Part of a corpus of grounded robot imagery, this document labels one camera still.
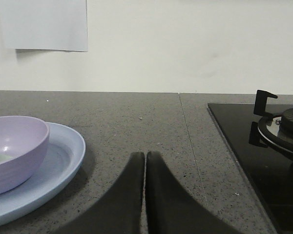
bowl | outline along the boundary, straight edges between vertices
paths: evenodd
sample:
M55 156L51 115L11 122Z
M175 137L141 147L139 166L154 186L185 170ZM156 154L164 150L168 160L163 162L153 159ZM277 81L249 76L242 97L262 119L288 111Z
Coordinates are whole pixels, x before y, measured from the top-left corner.
M46 156L49 125L29 116L0 117L0 194L25 182Z

gray countertop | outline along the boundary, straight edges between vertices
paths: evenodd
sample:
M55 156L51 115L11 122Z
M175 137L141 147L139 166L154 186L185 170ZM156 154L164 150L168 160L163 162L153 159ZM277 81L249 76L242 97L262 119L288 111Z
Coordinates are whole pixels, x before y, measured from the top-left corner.
M160 151L175 177L204 207L246 234L275 230L207 109L209 102L254 103L254 95L0 91L0 116L27 115L74 128L84 162L58 195L0 226L0 234L51 233L94 204L129 154ZM293 96L270 103L293 104ZM141 233L147 233L143 209Z

paper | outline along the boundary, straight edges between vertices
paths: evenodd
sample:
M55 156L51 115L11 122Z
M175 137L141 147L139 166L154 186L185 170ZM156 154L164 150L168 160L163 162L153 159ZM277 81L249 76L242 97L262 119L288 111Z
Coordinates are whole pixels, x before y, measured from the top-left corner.
M86 0L0 0L6 48L87 51Z

black gas stove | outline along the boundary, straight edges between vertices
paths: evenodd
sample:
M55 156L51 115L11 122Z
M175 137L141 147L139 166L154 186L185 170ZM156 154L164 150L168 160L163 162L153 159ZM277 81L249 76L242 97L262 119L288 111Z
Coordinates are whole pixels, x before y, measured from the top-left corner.
M209 103L221 131L281 234L293 234L293 105L257 91L255 104Z

light blue plate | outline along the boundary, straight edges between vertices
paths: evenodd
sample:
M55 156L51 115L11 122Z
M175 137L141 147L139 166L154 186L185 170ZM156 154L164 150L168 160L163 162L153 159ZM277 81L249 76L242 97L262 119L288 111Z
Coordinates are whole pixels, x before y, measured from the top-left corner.
M0 194L0 225L32 212L53 198L71 181L83 161L83 137L67 126L48 124L50 143L40 168L20 186Z

